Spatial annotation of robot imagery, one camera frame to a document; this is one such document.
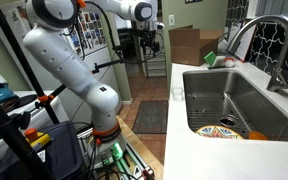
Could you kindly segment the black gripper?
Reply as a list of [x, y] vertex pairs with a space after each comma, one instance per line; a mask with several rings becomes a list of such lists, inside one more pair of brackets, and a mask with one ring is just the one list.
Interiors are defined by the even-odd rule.
[[162, 22], [141, 22], [137, 28], [137, 36], [140, 38], [140, 47], [143, 54], [149, 49], [151, 53], [156, 54], [160, 50], [160, 45], [155, 41], [156, 31], [163, 30], [165, 25]]

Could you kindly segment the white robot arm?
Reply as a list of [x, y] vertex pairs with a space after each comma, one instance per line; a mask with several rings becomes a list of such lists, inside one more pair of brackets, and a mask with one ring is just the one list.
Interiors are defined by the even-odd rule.
[[79, 9], [93, 6], [125, 20], [160, 24], [157, 0], [27, 0], [26, 13], [33, 28], [23, 44], [40, 65], [88, 104], [94, 139], [105, 144], [120, 134], [115, 113], [118, 94], [94, 78], [88, 65], [61, 36], [61, 31], [74, 23]]

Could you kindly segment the robot base controller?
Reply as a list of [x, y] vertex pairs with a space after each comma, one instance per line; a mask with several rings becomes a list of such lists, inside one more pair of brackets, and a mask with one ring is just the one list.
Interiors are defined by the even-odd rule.
[[122, 133], [104, 145], [94, 138], [91, 129], [79, 133], [77, 138], [88, 180], [155, 180], [154, 170]]

